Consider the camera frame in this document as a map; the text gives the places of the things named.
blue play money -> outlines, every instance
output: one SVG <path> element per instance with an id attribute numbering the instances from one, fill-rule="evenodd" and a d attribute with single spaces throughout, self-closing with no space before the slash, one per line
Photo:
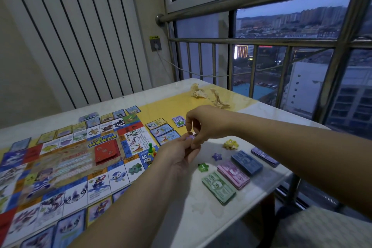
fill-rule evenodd
<path id="1" fill-rule="evenodd" d="M 238 153 L 232 155 L 231 159 L 239 166 L 243 167 L 251 176 L 255 175 L 263 168 L 263 165 L 260 162 L 249 156 L 244 151 L 239 151 Z"/>

stack of paper money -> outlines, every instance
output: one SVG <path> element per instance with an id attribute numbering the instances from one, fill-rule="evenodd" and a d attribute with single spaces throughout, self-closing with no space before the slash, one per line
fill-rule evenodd
<path id="1" fill-rule="evenodd" d="M 234 161 L 238 166 L 241 166 L 247 171 L 248 175 L 252 176 L 263 169 L 263 165 L 249 156 L 244 151 L 239 151 L 238 153 L 231 156 L 232 161 Z"/>
<path id="2" fill-rule="evenodd" d="M 218 172 L 212 172 L 202 178 L 202 183 L 217 197 L 222 205 L 236 193 L 236 189 Z"/>
<path id="3" fill-rule="evenodd" d="M 217 167 L 219 173 L 221 173 L 237 190 L 244 187 L 249 183 L 250 179 L 243 173 L 237 166 L 231 161 L 227 161 Z"/>
<path id="4" fill-rule="evenodd" d="M 261 149 L 258 149 L 257 147 L 253 148 L 251 152 L 256 155 L 258 158 L 263 159 L 266 163 L 268 163 L 273 168 L 277 167 L 280 163 L 276 161 L 274 158 L 268 156 L 265 152 L 263 152 Z"/>

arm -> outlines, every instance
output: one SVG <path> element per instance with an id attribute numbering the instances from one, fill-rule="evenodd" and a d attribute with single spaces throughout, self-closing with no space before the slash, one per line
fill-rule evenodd
<path id="1" fill-rule="evenodd" d="M 192 139 L 188 136 L 161 146 L 151 166 L 69 247 L 150 246 L 175 184 L 200 150 L 190 149 Z"/>
<path id="2" fill-rule="evenodd" d="M 188 112 L 192 147 L 233 135 L 272 156 L 292 172 L 372 217 L 372 142 L 350 134 L 200 106 Z"/>

yellow star token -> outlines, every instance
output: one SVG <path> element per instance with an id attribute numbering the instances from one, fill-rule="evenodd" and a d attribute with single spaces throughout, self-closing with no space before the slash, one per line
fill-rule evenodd
<path id="1" fill-rule="evenodd" d="M 223 147 L 229 150 L 233 150 L 233 149 L 237 150 L 239 147 L 239 144 L 235 140 L 229 139 L 228 141 L 224 143 Z"/>

wall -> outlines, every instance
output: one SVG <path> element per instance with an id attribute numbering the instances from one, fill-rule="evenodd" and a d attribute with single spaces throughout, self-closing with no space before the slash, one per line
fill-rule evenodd
<path id="1" fill-rule="evenodd" d="M 155 17 L 158 14 L 165 14 L 163 0 L 134 0 L 136 4 L 139 26 L 142 33 L 142 41 L 145 47 L 150 77 L 153 87 L 162 86 L 173 82 L 172 66 L 159 59 L 156 52 L 151 51 L 149 37 L 158 35 L 161 41 L 162 50 L 159 52 L 161 57 L 167 61 L 170 60 L 168 40 L 164 28 L 160 28 L 155 23 Z"/>
<path id="2" fill-rule="evenodd" d="M 3 0 L 0 0 L 0 62 L 0 128 L 61 112 Z"/>

